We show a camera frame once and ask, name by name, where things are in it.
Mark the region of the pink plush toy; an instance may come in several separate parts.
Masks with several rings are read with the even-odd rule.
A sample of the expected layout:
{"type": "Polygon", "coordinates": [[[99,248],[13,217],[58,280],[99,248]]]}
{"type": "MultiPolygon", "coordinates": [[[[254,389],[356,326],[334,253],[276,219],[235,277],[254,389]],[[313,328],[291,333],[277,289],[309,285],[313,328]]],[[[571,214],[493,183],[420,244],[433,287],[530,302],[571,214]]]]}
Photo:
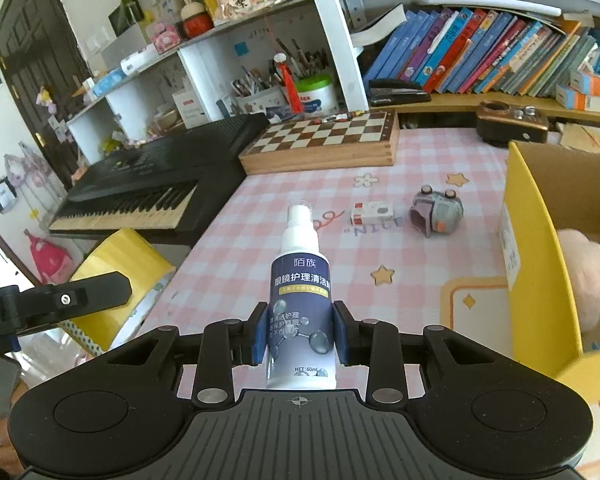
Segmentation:
{"type": "Polygon", "coordinates": [[[600,322],[600,243],[578,230],[557,231],[568,271],[580,330],[594,330],[600,322]]]}

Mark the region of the white bookshelf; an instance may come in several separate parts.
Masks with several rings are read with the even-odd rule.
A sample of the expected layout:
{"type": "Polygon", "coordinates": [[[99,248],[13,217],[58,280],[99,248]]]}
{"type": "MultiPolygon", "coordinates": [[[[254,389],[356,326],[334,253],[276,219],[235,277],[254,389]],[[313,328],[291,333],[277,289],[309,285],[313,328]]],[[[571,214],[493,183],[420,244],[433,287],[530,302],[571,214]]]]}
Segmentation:
{"type": "Polygon", "coordinates": [[[363,50],[350,39],[353,29],[373,21],[398,3],[463,3],[465,6],[539,14],[587,13],[600,18],[600,0],[287,0],[234,22],[226,22],[143,62],[73,118],[67,127],[91,164],[102,159],[100,146],[114,130],[143,141],[157,108],[183,88],[194,94],[202,119],[222,118],[219,102],[232,93],[232,80],[250,68],[266,70],[282,47],[325,49],[335,87],[350,110],[368,107],[358,68],[363,50]]]}

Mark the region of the black electronic keyboard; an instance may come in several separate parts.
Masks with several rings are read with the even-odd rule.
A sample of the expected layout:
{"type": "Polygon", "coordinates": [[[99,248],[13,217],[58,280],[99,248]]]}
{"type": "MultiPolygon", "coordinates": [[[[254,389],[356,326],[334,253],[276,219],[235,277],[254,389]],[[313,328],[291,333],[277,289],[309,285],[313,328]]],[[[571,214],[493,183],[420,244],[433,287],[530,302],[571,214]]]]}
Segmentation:
{"type": "Polygon", "coordinates": [[[70,190],[50,234],[103,240],[129,228],[192,247],[245,180],[239,154],[266,128],[265,114],[238,115],[114,153],[70,190]]]}

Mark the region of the yellow cardboard box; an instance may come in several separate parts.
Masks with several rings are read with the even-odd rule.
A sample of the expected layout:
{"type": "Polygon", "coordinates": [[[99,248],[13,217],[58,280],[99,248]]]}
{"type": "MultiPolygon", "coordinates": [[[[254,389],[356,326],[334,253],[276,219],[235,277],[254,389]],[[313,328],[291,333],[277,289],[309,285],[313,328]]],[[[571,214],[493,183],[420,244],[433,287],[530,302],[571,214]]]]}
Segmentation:
{"type": "Polygon", "coordinates": [[[600,326],[583,336],[558,240],[575,229],[600,242],[600,154],[509,145],[500,237],[514,358],[600,402],[600,326]]]}

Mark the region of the black stapler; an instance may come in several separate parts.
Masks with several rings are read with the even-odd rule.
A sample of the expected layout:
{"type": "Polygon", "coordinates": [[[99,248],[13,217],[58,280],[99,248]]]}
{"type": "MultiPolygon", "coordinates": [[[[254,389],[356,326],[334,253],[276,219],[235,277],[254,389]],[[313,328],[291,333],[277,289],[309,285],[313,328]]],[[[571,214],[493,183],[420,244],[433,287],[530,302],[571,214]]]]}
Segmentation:
{"type": "Polygon", "coordinates": [[[427,103],[431,101],[431,96],[414,82],[385,78],[370,81],[367,101],[370,106],[393,106],[427,103]]]}

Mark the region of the navy spray bottle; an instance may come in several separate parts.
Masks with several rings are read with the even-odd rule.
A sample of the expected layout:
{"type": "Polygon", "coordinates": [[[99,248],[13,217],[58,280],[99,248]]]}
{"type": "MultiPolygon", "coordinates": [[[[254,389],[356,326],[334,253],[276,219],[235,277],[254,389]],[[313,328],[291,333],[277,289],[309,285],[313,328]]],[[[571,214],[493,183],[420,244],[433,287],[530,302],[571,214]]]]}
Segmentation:
{"type": "Polygon", "coordinates": [[[320,252],[312,209],[304,203],[289,206],[271,266],[266,385],[285,390],[337,385],[330,265],[320,252]]]}

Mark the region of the yellow tape roll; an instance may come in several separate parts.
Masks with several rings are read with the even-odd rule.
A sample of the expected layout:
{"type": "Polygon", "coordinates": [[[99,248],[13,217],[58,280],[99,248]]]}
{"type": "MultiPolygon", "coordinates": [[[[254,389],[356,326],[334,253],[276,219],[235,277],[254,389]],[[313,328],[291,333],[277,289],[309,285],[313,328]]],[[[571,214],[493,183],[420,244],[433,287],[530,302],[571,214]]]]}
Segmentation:
{"type": "Polygon", "coordinates": [[[108,236],[71,279],[90,284],[88,309],[62,328],[89,354],[100,356],[133,339],[175,268],[132,229],[108,236]]]}

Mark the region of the pink checkered tablecloth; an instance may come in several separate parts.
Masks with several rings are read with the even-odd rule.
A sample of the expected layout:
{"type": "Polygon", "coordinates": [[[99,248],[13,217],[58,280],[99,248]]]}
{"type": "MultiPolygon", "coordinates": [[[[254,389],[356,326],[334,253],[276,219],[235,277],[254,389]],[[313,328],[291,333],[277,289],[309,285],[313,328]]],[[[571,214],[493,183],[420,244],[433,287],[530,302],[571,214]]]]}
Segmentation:
{"type": "Polygon", "coordinates": [[[312,207],[332,294],[356,318],[403,333],[452,327],[509,354],[505,264],[498,239],[508,153],[474,130],[404,130],[388,167],[261,174],[247,178],[194,249],[145,321],[199,333],[223,318],[245,318],[268,299],[270,266],[297,202],[312,207]],[[450,235],[424,237],[408,221],[425,184],[454,190],[464,218],[450,235]],[[352,226],[357,202],[393,203],[392,220],[352,226]]]}

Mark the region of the row of colourful books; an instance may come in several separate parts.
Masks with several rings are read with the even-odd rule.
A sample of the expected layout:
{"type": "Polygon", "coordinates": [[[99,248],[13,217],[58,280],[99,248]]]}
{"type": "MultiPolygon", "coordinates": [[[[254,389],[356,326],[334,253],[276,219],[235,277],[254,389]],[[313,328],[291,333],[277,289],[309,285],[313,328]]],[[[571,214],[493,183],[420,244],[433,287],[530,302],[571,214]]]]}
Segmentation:
{"type": "Polygon", "coordinates": [[[388,80],[426,93],[548,99],[574,72],[600,76],[600,18],[589,13],[396,6],[353,38],[374,52],[365,89],[388,80]]]}

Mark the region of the brown wooden pen holder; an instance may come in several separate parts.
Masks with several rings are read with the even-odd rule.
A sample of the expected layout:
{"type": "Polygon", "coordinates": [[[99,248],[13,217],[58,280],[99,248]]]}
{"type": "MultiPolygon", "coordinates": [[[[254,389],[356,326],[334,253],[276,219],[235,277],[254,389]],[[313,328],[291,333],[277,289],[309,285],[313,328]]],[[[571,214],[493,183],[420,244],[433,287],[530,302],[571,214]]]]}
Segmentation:
{"type": "Polygon", "coordinates": [[[546,115],[532,105],[481,102],[476,117],[476,129],[481,140],[500,148],[507,148],[512,141],[545,143],[550,131],[546,115]]]}

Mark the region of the white green tub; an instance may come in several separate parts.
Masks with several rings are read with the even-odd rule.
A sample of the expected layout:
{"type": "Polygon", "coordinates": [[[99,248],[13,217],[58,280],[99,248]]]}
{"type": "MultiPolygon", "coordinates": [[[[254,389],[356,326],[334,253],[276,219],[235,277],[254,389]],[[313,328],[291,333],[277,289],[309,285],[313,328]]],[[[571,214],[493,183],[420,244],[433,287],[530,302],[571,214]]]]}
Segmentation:
{"type": "Polygon", "coordinates": [[[338,112],[338,96],[329,74],[316,74],[299,79],[296,89],[306,116],[316,117],[338,112]]]}

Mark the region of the wooden chess board box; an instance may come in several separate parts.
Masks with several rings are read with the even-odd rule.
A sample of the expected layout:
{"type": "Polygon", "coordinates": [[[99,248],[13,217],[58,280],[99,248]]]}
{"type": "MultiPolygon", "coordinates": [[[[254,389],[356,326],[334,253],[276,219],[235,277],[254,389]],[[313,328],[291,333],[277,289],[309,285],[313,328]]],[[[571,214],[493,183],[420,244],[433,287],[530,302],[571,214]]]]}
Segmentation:
{"type": "Polygon", "coordinates": [[[389,110],[280,122],[239,155],[247,174],[391,166],[400,136],[389,110]]]}

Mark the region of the small white orange box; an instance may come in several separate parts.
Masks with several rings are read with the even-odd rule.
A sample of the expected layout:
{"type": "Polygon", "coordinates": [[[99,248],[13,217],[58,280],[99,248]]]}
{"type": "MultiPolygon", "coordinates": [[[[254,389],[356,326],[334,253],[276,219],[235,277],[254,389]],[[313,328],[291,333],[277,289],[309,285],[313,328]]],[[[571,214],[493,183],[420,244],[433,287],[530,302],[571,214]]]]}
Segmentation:
{"type": "Polygon", "coordinates": [[[369,224],[392,220],[394,217],[393,203],[386,200],[376,202],[357,202],[350,214],[352,226],[368,226],[369,224]]]}

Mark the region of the orange white box lower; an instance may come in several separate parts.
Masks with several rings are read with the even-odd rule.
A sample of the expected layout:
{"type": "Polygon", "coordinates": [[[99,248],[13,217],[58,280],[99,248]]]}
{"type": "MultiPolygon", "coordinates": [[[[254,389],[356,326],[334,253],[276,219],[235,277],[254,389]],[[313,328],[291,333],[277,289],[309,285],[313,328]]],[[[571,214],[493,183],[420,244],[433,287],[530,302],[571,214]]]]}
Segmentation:
{"type": "Polygon", "coordinates": [[[588,96],[566,84],[558,84],[555,99],[566,110],[600,113],[600,96],[588,96]]]}

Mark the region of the orange white box upper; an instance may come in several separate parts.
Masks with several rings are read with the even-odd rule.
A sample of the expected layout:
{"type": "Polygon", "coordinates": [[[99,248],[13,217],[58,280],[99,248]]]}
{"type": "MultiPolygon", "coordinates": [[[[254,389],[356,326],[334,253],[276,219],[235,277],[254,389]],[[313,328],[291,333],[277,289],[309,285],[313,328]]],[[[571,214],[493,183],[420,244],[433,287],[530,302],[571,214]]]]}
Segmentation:
{"type": "Polygon", "coordinates": [[[570,86],[586,96],[600,96],[600,76],[573,70],[570,73],[570,86]]]}

